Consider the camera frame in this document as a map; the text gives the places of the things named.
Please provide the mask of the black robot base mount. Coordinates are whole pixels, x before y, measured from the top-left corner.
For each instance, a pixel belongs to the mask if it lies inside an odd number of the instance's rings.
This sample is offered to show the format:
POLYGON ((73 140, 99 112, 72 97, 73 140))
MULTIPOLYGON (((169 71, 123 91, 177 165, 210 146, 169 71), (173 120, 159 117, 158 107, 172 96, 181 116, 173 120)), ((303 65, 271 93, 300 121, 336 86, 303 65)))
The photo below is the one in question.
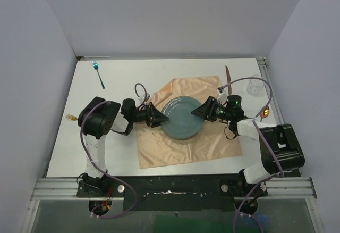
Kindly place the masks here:
POLYGON ((89 198, 89 209, 100 215, 116 199, 124 211, 234 211, 242 198, 266 197, 265 184, 249 184, 240 173, 183 176, 103 177, 77 179, 78 198, 89 198))

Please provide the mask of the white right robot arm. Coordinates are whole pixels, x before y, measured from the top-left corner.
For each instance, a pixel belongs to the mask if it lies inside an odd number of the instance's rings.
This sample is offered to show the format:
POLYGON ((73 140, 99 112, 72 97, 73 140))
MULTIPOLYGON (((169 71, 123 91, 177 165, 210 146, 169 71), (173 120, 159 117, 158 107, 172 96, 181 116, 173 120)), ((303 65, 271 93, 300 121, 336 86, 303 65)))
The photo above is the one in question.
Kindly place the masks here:
POLYGON ((251 119, 245 116, 241 100, 239 95, 230 95, 223 106, 210 96, 191 114, 210 122, 227 123, 228 129, 237 137, 259 141, 260 160, 242 170, 244 177, 236 182, 238 192, 249 195, 257 183, 303 167, 305 157, 290 124, 266 124, 251 119))

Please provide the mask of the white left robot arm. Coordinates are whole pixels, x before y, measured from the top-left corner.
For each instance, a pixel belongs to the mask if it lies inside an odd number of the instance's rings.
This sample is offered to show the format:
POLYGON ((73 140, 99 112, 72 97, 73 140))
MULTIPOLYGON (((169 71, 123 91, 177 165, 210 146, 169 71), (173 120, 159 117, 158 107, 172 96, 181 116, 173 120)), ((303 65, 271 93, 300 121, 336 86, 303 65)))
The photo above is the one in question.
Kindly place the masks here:
POLYGON ((125 99, 122 104, 101 97, 93 98, 78 117, 81 143, 87 155, 86 170, 82 177, 84 184, 96 196, 106 194, 105 139, 111 130, 128 136, 135 123, 144 122, 154 128, 168 120, 153 103, 136 107, 135 100, 131 98, 125 99))

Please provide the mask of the peach satin cloth napkin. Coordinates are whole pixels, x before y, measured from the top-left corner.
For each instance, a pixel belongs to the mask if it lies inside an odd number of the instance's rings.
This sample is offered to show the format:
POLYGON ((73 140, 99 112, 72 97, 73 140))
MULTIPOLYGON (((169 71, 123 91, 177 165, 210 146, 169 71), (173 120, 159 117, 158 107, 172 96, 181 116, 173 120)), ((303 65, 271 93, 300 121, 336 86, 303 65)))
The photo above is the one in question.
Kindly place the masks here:
MULTIPOLYGON (((172 99, 189 96, 204 103, 217 96, 222 85, 218 76, 176 78, 152 94, 150 101, 158 110, 172 99)), ((137 148, 141 169, 241 156, 239 139, 228 140, 232 133, 219 122, 205 121, 200 131, 186 140, 169 137, 160 128, 137 123, 137 148)))

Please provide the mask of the teal round plate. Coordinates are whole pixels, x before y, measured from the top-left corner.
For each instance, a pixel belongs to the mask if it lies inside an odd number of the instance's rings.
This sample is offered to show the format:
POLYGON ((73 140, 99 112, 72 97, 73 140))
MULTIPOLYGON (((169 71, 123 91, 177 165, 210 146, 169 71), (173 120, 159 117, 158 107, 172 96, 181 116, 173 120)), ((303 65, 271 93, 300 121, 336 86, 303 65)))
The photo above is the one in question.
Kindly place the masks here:
POLYGON ((168 121, 161 123, 162 131, 176 140, 186 140, 196 135, 203 126, 204 119, 191 112, 201 103, 190 96, 179 96, 170 100, 162 109, 168 121))

